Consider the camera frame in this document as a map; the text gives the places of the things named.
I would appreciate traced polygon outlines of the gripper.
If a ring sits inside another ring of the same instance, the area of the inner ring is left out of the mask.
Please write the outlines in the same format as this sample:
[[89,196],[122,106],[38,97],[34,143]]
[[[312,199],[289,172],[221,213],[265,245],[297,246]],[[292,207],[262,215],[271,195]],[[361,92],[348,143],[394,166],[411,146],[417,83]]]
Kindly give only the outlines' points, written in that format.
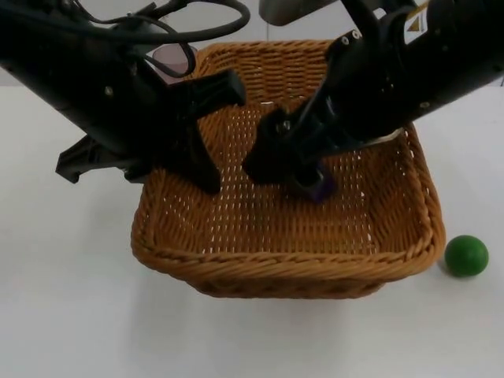
[[[319,200],[320,175],[332,175],[326,158],[371,140],[372,135],[352,124],[328,96],[314,94],[291,110],[278,106],[261,117],[242,167],[255,184],[291,181],[295,195]],[[189,120],[179,129],[172,152],[182,177],[207,194],[221,191],[221,174],[196,120]]]
[[59,87],[54,108],[85,137],[60,153],[56,172],[71,183],[105,168],[122,170],[129,183],[145,183],[157,168],[180,175],[172,152],[179,129],[245,99],[235,72],[174,84],[154,72],[116,72]]

